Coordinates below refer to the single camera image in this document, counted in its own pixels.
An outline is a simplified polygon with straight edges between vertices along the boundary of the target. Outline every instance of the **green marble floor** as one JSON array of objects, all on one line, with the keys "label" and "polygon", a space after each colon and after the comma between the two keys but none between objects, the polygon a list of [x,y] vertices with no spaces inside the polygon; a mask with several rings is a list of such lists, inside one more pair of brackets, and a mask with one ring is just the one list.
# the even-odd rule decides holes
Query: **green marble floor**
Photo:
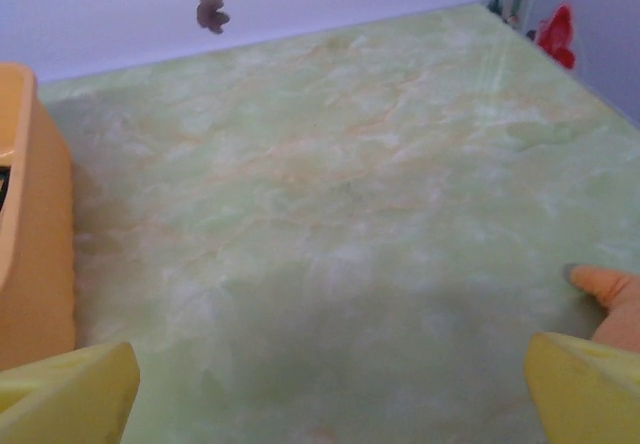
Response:
[{"label": "green marble floor", "polygon": [[128,443],[544,441],[532,333],[640,270],[640,135],[471,6],[44,86]]}]

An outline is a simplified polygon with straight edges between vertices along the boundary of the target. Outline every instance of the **orange bin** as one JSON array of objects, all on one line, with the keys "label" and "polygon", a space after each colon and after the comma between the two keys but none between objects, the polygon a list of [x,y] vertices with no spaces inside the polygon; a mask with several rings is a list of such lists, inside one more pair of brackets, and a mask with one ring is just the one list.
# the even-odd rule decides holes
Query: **orange bin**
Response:
[{"label": "orange bin", "polygon": [[0,63],[0,370],[75,346],[71,155],[36,87]]}]

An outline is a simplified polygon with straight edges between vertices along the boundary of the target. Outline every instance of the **orange plush toy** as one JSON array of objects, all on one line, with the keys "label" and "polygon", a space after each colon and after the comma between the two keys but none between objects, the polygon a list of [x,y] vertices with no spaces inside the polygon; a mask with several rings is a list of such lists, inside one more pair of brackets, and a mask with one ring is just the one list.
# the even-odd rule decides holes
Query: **orange plush toy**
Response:
[{"label": "orange plush toy", "polygon": [[579,265],[569,270],[569,278],[575,286],[594,295],[609,311],[592,340],[640,352],[640,276]]}]

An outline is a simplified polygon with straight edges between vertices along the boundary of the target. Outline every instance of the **red fish sticker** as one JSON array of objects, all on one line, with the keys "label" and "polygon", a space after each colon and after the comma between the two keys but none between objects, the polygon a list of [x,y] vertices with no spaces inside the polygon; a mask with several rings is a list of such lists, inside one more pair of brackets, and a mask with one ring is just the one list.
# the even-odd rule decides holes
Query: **red fish sticker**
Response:
[{"label": "red fish sticker", "polygon": [[566,69],[576,67],[576,55],[570,49],[574,36],[573,11],[568,4],[560,6],[551,19],[540,23],[537,32],[529,31],[527,36]]}]

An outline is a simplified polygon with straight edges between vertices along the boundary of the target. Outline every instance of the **wall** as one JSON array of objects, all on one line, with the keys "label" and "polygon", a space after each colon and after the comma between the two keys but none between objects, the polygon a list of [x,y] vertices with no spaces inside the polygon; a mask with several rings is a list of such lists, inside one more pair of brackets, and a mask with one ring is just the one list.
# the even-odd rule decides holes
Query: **wall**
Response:
[{"label": "wall", "polygon": [[488,0],[225,0],[222,35],[199,0],[0,0],[0,60],[52,80]]},{"label": "wall", "polygon": [[574,11],[576,75],[640,122],[640,0],[535,0],[530,25],[563,2]]}]

